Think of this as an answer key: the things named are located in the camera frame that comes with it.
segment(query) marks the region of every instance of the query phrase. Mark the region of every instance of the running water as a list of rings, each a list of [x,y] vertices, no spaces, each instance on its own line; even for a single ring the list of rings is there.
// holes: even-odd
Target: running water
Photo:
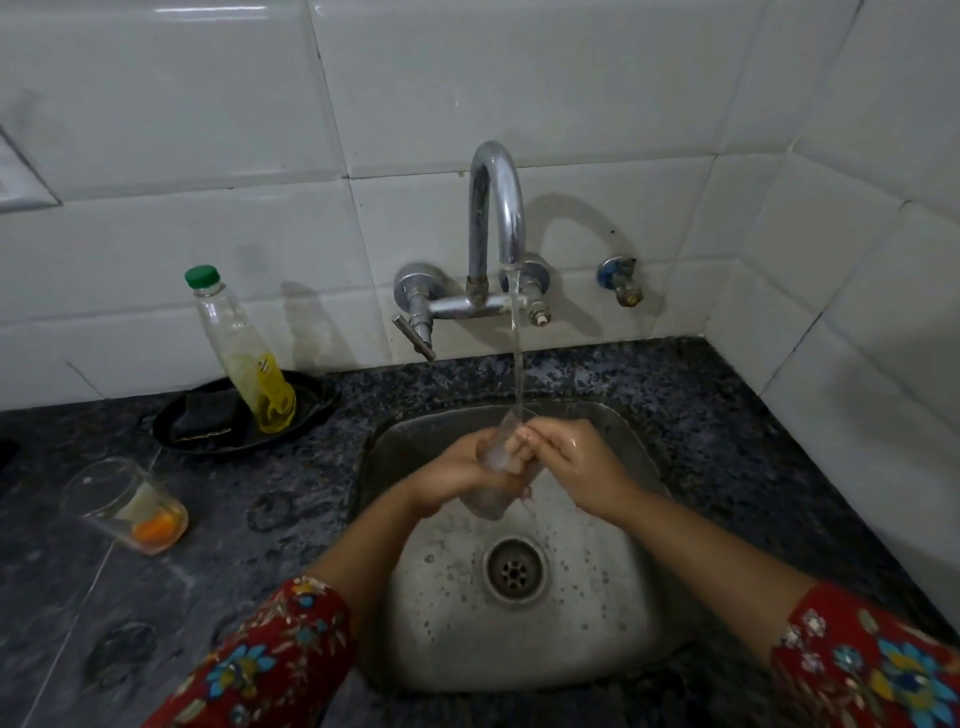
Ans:
[[[523,419],[523,349],[520,347],[520,268],[507,269],[507,288],[510,292],[510,343],[514,347],[514,386],[516,414]]]

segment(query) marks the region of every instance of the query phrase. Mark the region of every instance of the hand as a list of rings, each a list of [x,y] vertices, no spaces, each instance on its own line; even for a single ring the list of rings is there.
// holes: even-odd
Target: hand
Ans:
[[[577,507],[592,516],[609,521],[636,492],[636,484],[589,420],[535,417],[517,435]]]
[[[522,497],[529,478],[527,469],[533,452],[523,443],[512,443],[514,456],[505,473],[495,473],[480,464],[478,457],[496,434],[495,427],[464,435],[400,484],[410,494],[422,518],[432,516],[448,500],[474,488],[495,488],[513,497]]]

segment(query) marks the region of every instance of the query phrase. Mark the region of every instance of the sink drain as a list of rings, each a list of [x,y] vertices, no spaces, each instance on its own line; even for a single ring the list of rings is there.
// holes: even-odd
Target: sink drain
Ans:
[[[484,557],[484,573],[495,596],[510,602],[525,602],[542,590],[546,562],[537,545],[512,537],[488,551]]]

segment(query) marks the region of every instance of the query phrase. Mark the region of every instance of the red floral sleeve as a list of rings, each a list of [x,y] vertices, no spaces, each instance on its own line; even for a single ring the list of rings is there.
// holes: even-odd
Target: red floral sleeve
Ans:
[[[299,576],[187,676],[144,728],[313,728],[353,663],[349,611]]]
[[[821,725],[960,726],[960,655],[832,584],[801,600],[772,666]]]

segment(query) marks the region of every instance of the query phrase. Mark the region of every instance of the wrist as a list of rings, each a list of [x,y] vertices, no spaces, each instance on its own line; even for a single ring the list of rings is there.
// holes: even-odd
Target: wrist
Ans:
[[[403,512],[411,518],[420,520],[427,515],[429,505],[424,502],[417,474],[412,473],[400,480],[391,491],[395,492]]]
[[[598,514],[598,518],[617,528],[624,528],[636,518],[636,513],[643,512],[646,499],[651,495],[629,477],[624,477],[614,489],[614,496],[604,508],[604,513]]]

